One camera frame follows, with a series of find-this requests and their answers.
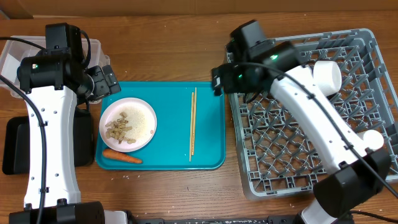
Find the wooden chopstick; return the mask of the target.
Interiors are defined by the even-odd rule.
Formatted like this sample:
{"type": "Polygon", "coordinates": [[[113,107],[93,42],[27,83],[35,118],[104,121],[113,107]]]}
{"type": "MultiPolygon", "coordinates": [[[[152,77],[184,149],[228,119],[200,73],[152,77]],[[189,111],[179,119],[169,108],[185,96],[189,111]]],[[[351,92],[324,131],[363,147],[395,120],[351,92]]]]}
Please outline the wooden chopstick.
{"type": "Polygon", "coordinates": [[[192,161],[193,103],[194,103],[194,92],[192,92],[192,99],[191,99],[191,112],[190,112],[190,144],[189,144],[189,162],[191,162],[191,161],[192,161]]]}
{"type": "Polygon", "coordinates": [[[192,102],[192,148],[191,148],[191,156],[193,156],[194,152],[195,152],[196,115],[197,115],[197,88],[195,87],[195,92],[193,93],[193,102],[192,102]]]}

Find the white bowl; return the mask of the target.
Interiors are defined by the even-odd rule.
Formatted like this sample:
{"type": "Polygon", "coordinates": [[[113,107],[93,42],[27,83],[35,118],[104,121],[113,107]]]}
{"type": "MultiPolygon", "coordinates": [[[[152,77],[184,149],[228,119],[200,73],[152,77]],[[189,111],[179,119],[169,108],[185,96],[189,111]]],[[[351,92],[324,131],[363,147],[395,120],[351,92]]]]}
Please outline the white bowl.
{"type": "Polygon", "coordinates": [[[334,95],[341,88],[341,70],[334,61],[317,61],[313,67],[313,80],[325,96],[334,95]]]}

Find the white cup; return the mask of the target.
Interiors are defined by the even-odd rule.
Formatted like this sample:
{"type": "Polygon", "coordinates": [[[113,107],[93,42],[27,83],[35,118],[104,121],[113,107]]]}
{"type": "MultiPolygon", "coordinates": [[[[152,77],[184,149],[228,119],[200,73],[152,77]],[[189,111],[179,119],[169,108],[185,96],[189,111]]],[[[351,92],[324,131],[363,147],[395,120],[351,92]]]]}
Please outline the white cup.
{"type": "Polygon", "coordinates": [[[379,131],[370,129],[357,134],[369,149],[378,150],[384,145],[384,138],[379,131]]]}

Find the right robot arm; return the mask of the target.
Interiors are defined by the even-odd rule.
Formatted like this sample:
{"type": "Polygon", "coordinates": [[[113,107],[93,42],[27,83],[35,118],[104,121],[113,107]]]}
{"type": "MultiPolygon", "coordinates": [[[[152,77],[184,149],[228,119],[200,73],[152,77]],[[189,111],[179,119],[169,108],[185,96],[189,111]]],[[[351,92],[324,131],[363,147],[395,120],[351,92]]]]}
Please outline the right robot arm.
{"type": "Polygon", "coordinates": [[[314,186],[314,201],[295,223],[336,223],[388,188],[391,166],[381,133],[355,133],[328,97],[341,88],[341,71],[327,60],[309,67],[289,41],[274,45],[258,21],[232,31],[227,51],[232,61],[211,71],[215,95],[241,93],[244,102],[269,94],[292,114],[315,147],[327,178],[314,186]]]}

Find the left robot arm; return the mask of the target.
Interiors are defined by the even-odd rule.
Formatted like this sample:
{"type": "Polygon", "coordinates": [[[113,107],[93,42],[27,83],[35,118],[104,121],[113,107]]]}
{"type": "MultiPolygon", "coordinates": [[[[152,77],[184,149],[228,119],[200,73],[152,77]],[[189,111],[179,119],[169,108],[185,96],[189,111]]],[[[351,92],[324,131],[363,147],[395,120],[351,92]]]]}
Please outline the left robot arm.
{"type": "Polygon", "coordinates": [[[74,163],[76,107],[120,91],[110,66],[89,65],[85,31],[60,23],[45,28],[45,47],[17,69],[20,95],[29,112],[30,168],[24,209],[10,223],[133,223],[129,211],[105,210],[81,201],[74,163]]]}

